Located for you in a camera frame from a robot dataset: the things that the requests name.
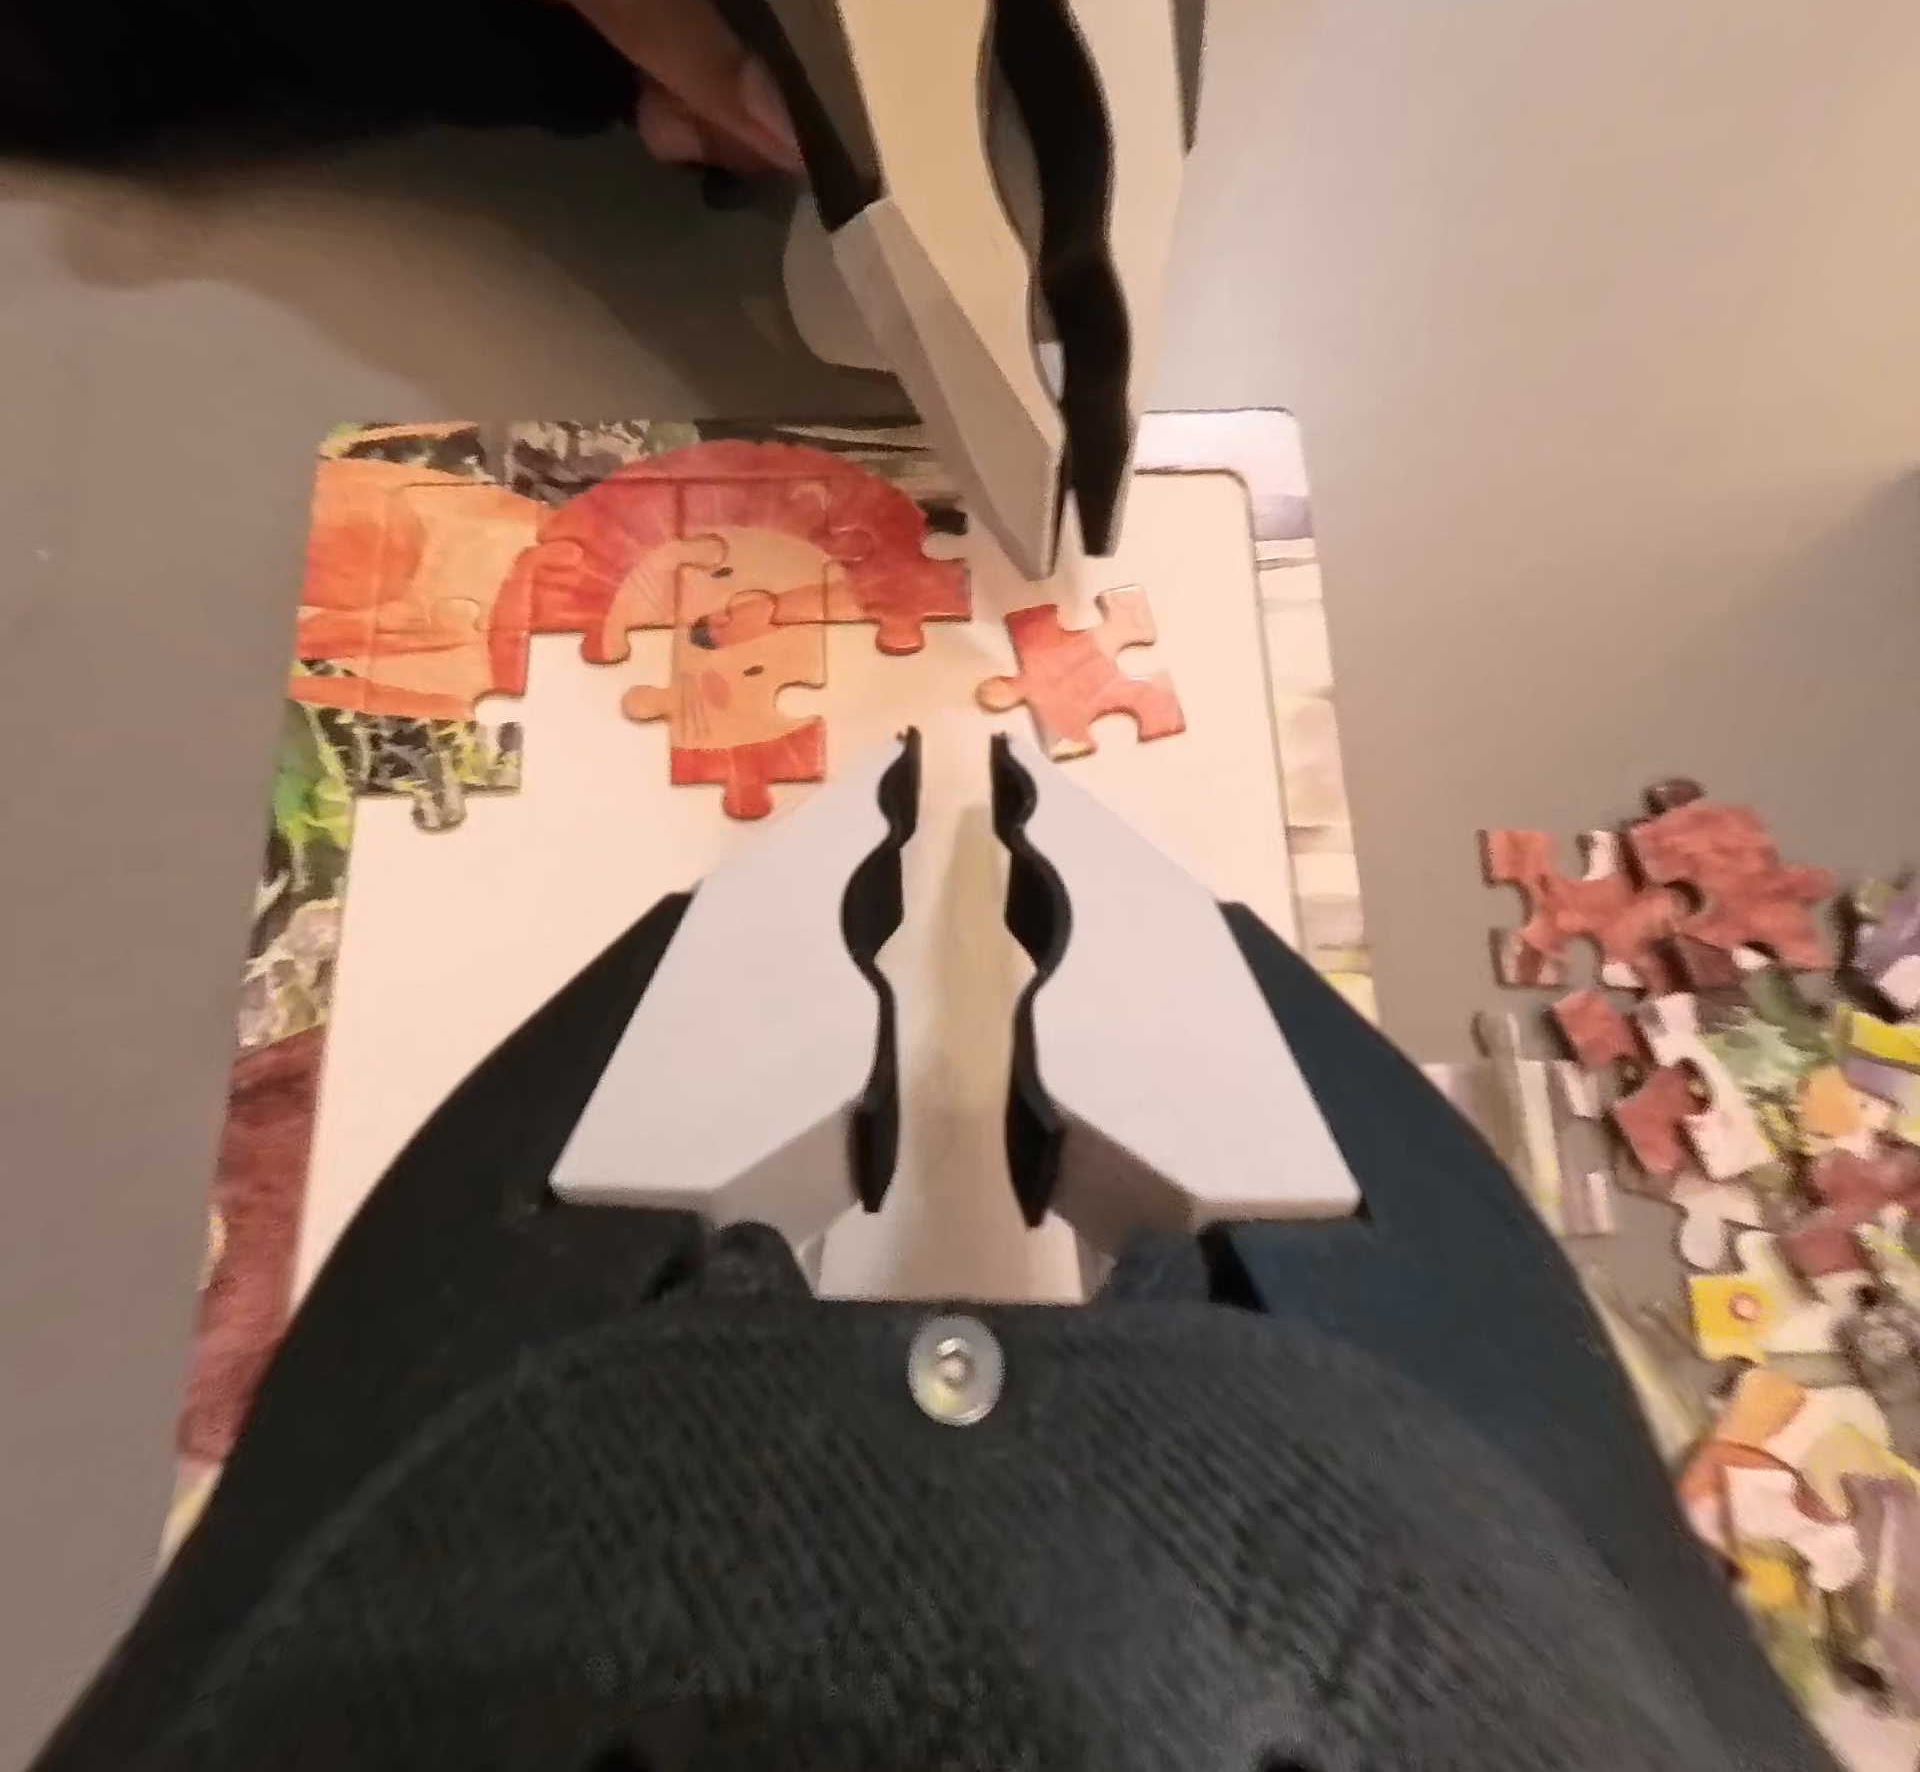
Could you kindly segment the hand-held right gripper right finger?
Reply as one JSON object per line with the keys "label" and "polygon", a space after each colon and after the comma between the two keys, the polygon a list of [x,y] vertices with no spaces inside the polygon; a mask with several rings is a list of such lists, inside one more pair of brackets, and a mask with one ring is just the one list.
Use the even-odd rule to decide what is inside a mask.
{"label": "hand-held right gripper right finger", "polygon": [[1052,759],[997,734],[1014,997],[1004,1149],[1028,1228],[1331,1221],[1361,1204],[1227,908]]}

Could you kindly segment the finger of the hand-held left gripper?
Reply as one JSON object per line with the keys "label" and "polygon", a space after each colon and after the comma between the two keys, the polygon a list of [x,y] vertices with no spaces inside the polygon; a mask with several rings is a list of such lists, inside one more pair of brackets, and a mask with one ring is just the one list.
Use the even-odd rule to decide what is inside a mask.
{"label": "finger of the hand-held left gripper", "polygon": [[1062,412],[1037,340],[1028,243],[992,138],[992,0],[835,0],[879,195],[829,230],[834,266],[973,514],[1044,578]]}
{"label": "finger of the hand-held left gripper", "polygon": [[1057,511],[1114,554],[1198,119],[1201,0],[993,0],[1037,174],[1037,302],[1057,350]]}

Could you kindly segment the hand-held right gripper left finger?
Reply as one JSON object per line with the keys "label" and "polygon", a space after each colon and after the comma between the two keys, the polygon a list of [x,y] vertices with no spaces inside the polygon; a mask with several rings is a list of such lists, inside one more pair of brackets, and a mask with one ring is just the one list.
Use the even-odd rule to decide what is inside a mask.
{"label": "hand-held right gripper left finger", "polygon": [[578,1206],[759,1221],[794,1249],[877,1213],[899,1158],[899,1020],[922,734],[783,811],[695,888],[551,1170]]}

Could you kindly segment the puzzle frame tray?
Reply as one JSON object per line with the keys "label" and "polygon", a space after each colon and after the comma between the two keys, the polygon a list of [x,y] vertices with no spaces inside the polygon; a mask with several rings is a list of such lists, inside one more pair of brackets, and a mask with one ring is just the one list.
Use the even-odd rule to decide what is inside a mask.
{"label": "puzzle frame tray", "polygon": [[[365,430],[433,425],[459,422],[341,426],[320,451]],[[869,625],[825,625],[825,685],[806,699],[797,685],[779,705],[825,717],[829,769],[922,715],[973,706],[981,681],[1012,674],[1010,611],[1060,606],[1069,626],[1093,626],[1097,591],[1142,583],[1160,641],[1121,653],[1121,666],[1162,670],[1188,727],[1141,742],[1114,715],[1096,725],[1097,749],[1073,763],[1096,795],[1204,870],[1219,894],[1257,909],[1373,1016],[1323,573],[1291,415],[1149,415],[1124,547],[1086,563],[1070,550],[1044,583],[1021,583],[992,538],[934,545],[965,535],[966,514],[914,422],[459,426],[480,430],[483,459],[504,477],[508,433],[526,425],[825,441],[927,510],[930,551],[969,567],[973,615],[930,625],[919,653],[879,651]],[[616,663],[587,661],[572,635],[534,637],[526,687],[477,706],[486,723],[520,725],[520,787],[471,798],[455,829],[419,829],[404,799],[363,798],[345,843],[303,838],[271,793],[166,1544],[200,1515],[291,1309],[404,1137],[658,897],[746,831],[718,790],[671,785],[666,727],[616,713],[624,687],[667,677],[667,633],[635,633]]]}

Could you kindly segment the orange leopard-print puzzle piece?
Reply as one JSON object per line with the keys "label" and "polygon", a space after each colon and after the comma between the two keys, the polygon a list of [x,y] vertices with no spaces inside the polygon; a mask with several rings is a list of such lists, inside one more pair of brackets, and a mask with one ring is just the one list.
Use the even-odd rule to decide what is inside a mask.
{"label": "orange leopard-print puzzle piece", "polygon": [[499,690],[490,615],[473,597],[312,606],[296,614],[276,754],[276,813],[303,838],[347,839],[363,798],[404,799],[445,831],[468,799],[520,787],[520,725],[486,723]]}

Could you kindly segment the red mane puzzle piece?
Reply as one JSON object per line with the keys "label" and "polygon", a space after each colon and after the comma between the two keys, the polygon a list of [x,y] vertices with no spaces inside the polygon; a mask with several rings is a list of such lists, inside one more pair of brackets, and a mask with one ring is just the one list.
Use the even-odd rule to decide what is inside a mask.
{"label": "red mane puzzle piece", "polygon": [[1097,621],[1069,626],[1060,606],[1024,606],[1002,621],[1017,670],[981,681],[981,710],[1025,706],[1044,751],[1054,759],[1093,754],[1096,725],[1126,717],[1141,742],[1188,727],[1180,694],[1165,673],[1130,674],[1121,653],[1156,646],[1160,630],[1142,583],[1096,595]]}

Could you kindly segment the joined orange puzzle pieces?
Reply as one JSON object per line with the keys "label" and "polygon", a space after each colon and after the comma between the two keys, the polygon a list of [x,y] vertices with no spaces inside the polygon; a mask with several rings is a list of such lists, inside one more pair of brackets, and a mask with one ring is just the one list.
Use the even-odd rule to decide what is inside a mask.
{"label": "joined orange puzzle pieces", "polygon": [[919,653],[973,615],[962,557],[858,451],[794,438],[526,425],[504,474],[480,430],[365,430],[319,455],[293,694],[347,713],[468,721],[526,687],[531,643],[595,663],[635,633],[761,595],[778,626],[869,625]]}

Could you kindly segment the pile of puzzle pieces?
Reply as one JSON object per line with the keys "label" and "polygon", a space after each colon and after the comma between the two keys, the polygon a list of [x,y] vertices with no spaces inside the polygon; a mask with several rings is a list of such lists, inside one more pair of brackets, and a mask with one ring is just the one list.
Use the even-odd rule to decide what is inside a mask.
{"label": "pile of puzzle pieces", "polygon": [[1506,1005],[1425,1065],[1574,1261],[1682,1519],[1845,1768],[1917,1766],[1917,868],[1670,777],[1478,838]]}

